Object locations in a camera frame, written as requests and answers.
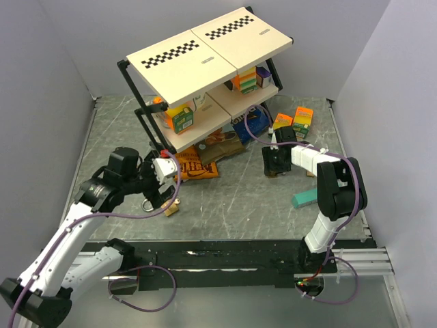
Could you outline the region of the large brass padlock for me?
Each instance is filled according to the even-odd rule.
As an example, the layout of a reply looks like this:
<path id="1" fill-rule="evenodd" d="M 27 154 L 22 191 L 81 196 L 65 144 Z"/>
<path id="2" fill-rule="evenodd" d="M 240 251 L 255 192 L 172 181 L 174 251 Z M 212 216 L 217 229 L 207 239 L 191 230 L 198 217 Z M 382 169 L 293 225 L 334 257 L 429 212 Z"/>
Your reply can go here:
<path id="1" fill-rule="evenodd" d="M 179 211 L 178 205 L 180 204 L 180 199 L 176 198 L 175 201 L 164 211 L 164 215 L 166 217 L 170 217 L 176 212 Z M 152 203 L 149 202 L 147 199 L 144 199 L 141 203 L 141 208 L 145 212 L 152 212 L 154 210 Z"/>

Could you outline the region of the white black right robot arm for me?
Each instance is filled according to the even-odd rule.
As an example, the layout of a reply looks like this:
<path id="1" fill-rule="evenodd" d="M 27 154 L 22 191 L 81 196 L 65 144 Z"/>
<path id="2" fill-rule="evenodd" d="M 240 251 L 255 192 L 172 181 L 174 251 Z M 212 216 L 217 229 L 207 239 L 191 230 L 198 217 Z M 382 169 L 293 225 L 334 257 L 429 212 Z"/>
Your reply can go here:
<path id="1" fill-rule="evenodd" d="M 262 148 L 264 173 L 275 176 L 301 167 L 317 178 L 318 216 L 298 251 L 299 267 L 314 272 L 328 262 L 343 229 L 367 207 L 367 192 L 358 161 L 297 141 L 290 126 L 269 129 L 271 142 Z"/>

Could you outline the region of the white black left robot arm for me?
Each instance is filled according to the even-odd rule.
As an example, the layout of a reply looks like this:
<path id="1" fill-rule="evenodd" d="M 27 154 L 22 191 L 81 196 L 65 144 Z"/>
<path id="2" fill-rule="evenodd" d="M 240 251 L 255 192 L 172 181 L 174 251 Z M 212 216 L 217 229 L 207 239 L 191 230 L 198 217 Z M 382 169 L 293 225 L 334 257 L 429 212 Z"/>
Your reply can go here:
<path id="1" fill-rule="evenodd" d="M 168 150 L 153 150 L 145 158 L 129 147 L 112 151 L 108 163 L 80 185 L 66 217 L 39 256 L 19 277 L 1 283 L 1 296 L 11 309 L 8 327 L 13 327 L 17 315 L 40 327 L 58 327 L 74 301 L 104 276 L 139 271 L 134 247 L 117 238 L 106 242 L 83 266 L 71 266 L 106 219 L 133 219 L 114 213 L 126 196 L 145 196 L 152 205 L 146 219 L 167 210 L 180 188 L 177 184 L 161 191 L 169 178 L 182 180 L 180 164 Z"/>

